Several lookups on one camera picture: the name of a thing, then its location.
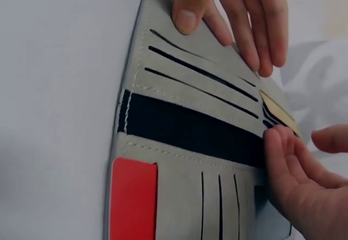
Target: finger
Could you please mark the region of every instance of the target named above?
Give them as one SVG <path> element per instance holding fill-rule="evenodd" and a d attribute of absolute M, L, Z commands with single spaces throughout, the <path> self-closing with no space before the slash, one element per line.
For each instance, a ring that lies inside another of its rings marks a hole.
<path fill-rule="evenodd" d="M 285 162 L 288 166 L 290 175 L 296 179 L 299 184 L 310 182 L 308 176 L 303 171 L 297 156 L 295 155 L 295 136 L 291 129 L 277 125 L 275 129 L 281 136 L 283 148 L 285 149 Z"/>
<path fill-rule="evenodd" d="M 324 188 L 340 188 L 347 185 L 348 180 L 340 175 L 329 172 L 307 150 L 304 143 L 295 137 L 295 151 L 301 167 L 308 178 Z"/>
<path fill-rule="evenodd" d="M 183 34 L 192 33 L 202 20 L 209 0 L 174 0 L 172 17 Z"/>
<path fill-rule="evenodd" d="M 274 128 L 267 130 L 265 133 L 265 158 L 269 184 L 280 206 L 284 207 L 288 197 L 299 183 L 289 172 L 281 135 Z"/>
<path fill-rule="evenodd" d="M 209 0 L 203 19 L 217 40 L 224 46 L 232 45 L 233 38 L 228 27 L 217 9 L 214 0 Z"/>
<path fill-rule="evenodd" d="M 244 0 L 250 14 L 251 29 L 260 61 L 260 76 L 269 77 L 273 72 L 271 54 L 268 43 L 266 19 L 261 0 Z"/>
<path fill-rule="evenodd" d="M 271 59 L 274 66 L 285 64 L 288 53 L 287 0 L 261 0 L 268 29 Z"/>
<path fill-rule="evenodd" d="M 348 125 L 335 125 L 312 133 L 314 145 L 328 153 L 348 152 Z"/>
<path fill-rule="evenodd" d="M 260 61 L 243 0 L 220 0 L 231 24 L 238 50 L 251 70 L 260 68 Z"/>

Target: yellow object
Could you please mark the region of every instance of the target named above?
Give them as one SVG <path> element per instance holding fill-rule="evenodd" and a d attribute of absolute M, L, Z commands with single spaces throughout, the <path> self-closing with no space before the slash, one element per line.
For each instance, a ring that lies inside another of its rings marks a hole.
<path fill-rule="evenodd" d="M 284 122 L 289 128 L 291 128 L 299 137 L 301 137 L 300 129 L 298 128 L 295 120 L 286 113 L 273 99 L 271 99 L 265 92 L 260 91 L 260 95 L 268 110 L 279 120 Z"/>

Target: hand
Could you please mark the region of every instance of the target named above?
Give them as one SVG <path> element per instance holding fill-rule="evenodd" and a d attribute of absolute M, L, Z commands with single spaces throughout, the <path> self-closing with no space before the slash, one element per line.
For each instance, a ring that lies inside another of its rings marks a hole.
<path fill-rule="evenodd" d="M 220 0 L 237 43 L 253 70 L 269 77 L 273 65 L 284 65 L 288 52 L 288 5 L 286 0 Z M 174 0 L 173 21 L 183 34 L 192 33 L 203 18 L 210 30 L 227 46 L 233 38 L 214 0 Z"/>
<path fill-rule="evenodd" d="M 348 152 L 348 125 L 313 132 L 322 151 Z M 278 210 L 307 240 L 348 239 L 348 179 L 327 171 L 289 128 L 265 134 L 269 183 Z"/>

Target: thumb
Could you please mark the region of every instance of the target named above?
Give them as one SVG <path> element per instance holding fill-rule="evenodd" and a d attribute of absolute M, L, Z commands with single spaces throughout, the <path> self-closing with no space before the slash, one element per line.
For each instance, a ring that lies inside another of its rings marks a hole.
<path fill-rule="evenodd" d="M 172 18 L 182 34 L 192 33 L 202 20 L 209 0 L 174 0 Z"/>
<path fill-rule="evenodd" d="M 348 152 L 348 125 L 335 125 L 312 133 L 314 145 L 328 153 Z"/>

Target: wallet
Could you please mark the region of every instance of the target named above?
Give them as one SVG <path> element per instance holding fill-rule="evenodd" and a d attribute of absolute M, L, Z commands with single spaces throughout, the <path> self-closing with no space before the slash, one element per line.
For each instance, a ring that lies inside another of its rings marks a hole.
<path fill-rule="evenodd" d="M 263 134 L 300 136 L 283 91 L 173 0 L 141 0 L 116 107 L 105 240 L 283 240 L 267 197 Z"/>

